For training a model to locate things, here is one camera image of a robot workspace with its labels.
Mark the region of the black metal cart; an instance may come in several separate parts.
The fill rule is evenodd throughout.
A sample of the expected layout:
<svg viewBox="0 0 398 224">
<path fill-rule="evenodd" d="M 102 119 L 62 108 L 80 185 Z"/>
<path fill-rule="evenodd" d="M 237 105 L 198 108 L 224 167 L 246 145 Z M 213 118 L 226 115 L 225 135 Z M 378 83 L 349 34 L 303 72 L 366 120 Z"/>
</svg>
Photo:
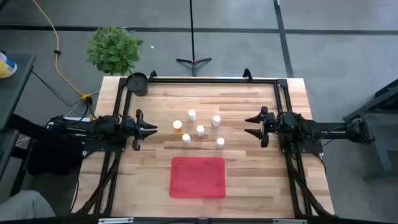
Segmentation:
<svg viewBox="0 0 398 224">
<path fill-rule="evenodd" d="M 398 182 L 398 78 L 343 118 L 346 122 L 356 119 L 363 122 L 361 130 L 377 162 L 376 170 L 364 180 Z"/>
</svg>

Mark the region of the black aluminium table frame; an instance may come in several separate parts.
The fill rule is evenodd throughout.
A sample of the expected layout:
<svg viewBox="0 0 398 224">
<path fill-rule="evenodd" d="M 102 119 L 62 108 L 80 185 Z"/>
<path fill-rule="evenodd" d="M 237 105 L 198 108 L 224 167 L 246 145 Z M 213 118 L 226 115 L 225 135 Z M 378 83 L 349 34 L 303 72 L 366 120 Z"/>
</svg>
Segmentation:
<svg viewBox="0 0 398 224">
<path fill-rule="evenodd" d="M 292 218 L 294 210 L 285 157 L 279 142 L 268 147 L 245 132 L 253 124 L 245 119 L 262 106 L 276 112 L 275 78 L 248 82 L 245 78 L 157 77 L 144 97 L 132 96 L 129 114 L 142 110 L 144 119 L 158 131 L 136 152 L 122 153 L 111 213 L 129 217 Z M 195 110 L 190 121 L 188 110 Z M 221 117 L 212 126 L 214 115 Z M 176 133 L 173 122 L 182 122 Z M 197 136 L 197 126 L 205 128 Z M 189 134 L 190 144 L 182 135 Z M 223 138 L 218 149 L 216 140 Z M 226 168 L 226 196 L 222 199 L 172 198 L 169 195 L 171 160 L 174 157 L 222 157 Z"/>
</svg>

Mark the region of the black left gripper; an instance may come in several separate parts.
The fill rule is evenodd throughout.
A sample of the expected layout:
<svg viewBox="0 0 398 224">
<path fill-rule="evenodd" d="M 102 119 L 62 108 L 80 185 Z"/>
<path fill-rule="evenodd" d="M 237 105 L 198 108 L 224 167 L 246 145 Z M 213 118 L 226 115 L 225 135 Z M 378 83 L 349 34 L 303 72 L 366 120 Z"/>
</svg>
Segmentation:
<svg viewBox="0 0 398 224">
<path fill-rule="evenodd" d="M 123 131 L 127 136 L 133 136 L 132 148 L 135 151 L 140 151 L 141 146 L 139 141 L 144 140 L 152 134 L 157 132 L 158 127 L 149 124 L 143 120 L 142 110 L 136 110 L 136 118 L 126 116 L 123 118 Z"/>
</svg>

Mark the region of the silver table clamp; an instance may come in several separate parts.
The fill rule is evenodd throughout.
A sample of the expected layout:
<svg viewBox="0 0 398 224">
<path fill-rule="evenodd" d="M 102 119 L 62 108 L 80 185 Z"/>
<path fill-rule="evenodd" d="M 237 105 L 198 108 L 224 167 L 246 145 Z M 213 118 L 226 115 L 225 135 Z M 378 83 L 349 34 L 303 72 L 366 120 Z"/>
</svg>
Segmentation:
<svg viewBox="0 0 398 224">
<path fill-rule="evenodd" d="M 278 218 L 273 219 L 272 224 L 308 224 L 306 220 Z"/>
<path fill-rule="evenodd" d="M 134 223 L 134 217 L 122 218 L 100 218 L 98 224 L 131 224 Z"/>
</svg>

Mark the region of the black bag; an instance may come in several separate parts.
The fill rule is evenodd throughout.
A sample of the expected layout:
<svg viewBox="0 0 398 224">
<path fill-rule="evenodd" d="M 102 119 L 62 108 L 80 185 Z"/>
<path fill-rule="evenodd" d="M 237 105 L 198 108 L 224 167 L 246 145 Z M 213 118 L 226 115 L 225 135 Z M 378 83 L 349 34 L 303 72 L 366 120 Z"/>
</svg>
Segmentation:
<svg viewBox="0 0 398 224">
<path fill-rule="evenodd" d="M 81 165 L 84 144 L 80 141 L 34 141 L 27 162 L 30 175 L 69 175 Z"/>
</svg>

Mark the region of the green leafy plant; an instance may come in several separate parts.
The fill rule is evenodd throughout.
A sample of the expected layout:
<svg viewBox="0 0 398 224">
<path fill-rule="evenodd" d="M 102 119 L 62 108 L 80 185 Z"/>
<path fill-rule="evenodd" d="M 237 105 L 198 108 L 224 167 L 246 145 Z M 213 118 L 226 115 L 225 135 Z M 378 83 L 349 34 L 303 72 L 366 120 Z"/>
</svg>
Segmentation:
<svg viewBox="0 0 398 224">
<path fill-rule="evenodd" d="M 140 61 L 144 41 L 121 27 L 104 27 L 90 38 L 86 59 L 99 72 L 110 76 L 131 75 Z"/>
</svg>

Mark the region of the black side table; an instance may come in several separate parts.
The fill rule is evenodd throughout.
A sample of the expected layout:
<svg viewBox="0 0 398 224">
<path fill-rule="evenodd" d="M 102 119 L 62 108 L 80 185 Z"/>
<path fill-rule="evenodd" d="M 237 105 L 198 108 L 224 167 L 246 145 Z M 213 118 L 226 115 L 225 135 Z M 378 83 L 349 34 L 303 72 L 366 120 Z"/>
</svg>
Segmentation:
<svg viewBox="0 0 398 224">
<path fill-rule="evenodd" d="M 6 62 L 16 66 L 7 78 L 0 78 L 0 131 L 6 128 L 21 97 L 35 62 L 34 54 L 6 53 Z"/>
</svg>

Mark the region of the red translucent plastic basket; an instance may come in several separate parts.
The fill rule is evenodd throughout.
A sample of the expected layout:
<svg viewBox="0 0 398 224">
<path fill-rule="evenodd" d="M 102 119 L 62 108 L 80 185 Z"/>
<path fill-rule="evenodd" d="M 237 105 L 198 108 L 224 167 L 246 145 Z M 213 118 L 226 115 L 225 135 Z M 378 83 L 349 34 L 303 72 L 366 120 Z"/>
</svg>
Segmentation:
<svg viewBox="0 0 398 224">
<path fill-rule="evenodd" d="M 172 198 L 225 198 L 225 159 L 174 157 L 171 160 L 169 195 Z"/>
</svg>

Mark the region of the black plant pot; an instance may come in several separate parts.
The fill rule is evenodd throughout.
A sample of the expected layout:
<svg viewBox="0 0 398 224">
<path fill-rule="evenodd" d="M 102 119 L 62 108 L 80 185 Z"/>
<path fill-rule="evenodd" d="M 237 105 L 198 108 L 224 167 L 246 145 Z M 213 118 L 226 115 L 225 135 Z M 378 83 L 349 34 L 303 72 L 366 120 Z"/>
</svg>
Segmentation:
<svg viewBox="0 0 398 224">
<path fill-rule="evenodd" d="M 137 96 L 146 96 L 148 93 L 148 78 L 145 74 L 135 72 L 127 77 L 127 89 Z"/>
</svg>

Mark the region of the person's leg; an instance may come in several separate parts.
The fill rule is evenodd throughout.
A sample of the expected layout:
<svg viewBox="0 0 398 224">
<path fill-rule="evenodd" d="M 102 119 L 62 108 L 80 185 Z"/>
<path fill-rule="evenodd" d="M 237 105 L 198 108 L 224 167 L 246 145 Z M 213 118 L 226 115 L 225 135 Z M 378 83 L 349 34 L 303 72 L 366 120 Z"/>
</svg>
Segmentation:
<svg viewBox="0 0 398 224">
<path fill-rule="evenodd" d="M 22 190 L 0 203 L 0 221 L 54 217 L 48 201 L 37 191 Z"/>
</svg>

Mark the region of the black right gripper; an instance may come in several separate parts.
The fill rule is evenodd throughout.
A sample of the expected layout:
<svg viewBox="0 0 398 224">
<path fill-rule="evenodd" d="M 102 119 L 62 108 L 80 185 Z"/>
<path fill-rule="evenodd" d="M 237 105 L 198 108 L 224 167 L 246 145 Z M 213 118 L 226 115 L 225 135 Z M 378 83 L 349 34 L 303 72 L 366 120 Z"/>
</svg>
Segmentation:
<svg viewBox="0 0 398 224">
<path fill-rule="evenodd" d="M 248 123 L 261 123 L 261 129 L 245 129 L 244 131 L 261 140 L 261 147 L 267 147 L 269 144 L 269 133 L 276 132 L 276 118 L 273 112 L 268 112 L 268 107 L 263 106 L 261 112 L 252 118 L 245 119 Z"/>
</svg>

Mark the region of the black tripod stand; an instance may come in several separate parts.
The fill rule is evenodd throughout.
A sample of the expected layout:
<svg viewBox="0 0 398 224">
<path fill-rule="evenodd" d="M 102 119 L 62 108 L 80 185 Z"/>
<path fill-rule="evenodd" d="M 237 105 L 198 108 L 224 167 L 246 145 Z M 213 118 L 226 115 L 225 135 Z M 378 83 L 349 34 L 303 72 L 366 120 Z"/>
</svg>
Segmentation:
<svg viewBox="0 0 398 224">
<path fill-rule="evenodd" d="M 194 38 L 194 27 L 193 27 L 193 0 L 189 0 L 189 10 L 190 10 L 190 36 L 191 36 L 191 48 L 192 48 L 192 59 L 185 60 L 182 58 L 177 58 L 178 63 L 187 63 L 191 66 L 192 76 L 197 75 L 197 67 L 201 63 L 207 63 L 212 61 L 211 57 L 196 60 L 195 56 L 195 38 Z"/>
</svg>

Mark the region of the yellow blue white bag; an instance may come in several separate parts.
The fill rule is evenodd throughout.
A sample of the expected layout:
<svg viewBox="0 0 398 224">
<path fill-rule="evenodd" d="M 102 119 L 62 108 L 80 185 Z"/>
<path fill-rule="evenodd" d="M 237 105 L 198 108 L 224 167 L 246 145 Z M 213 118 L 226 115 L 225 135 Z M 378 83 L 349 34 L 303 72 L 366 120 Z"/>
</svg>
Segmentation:
<svg viewBox="0 0 398 224">
<path fill-rule="evenodd" d="M 17 71 L 17 64 L 0 51 L 0 78 L 8 78 Z"/>
</svg>

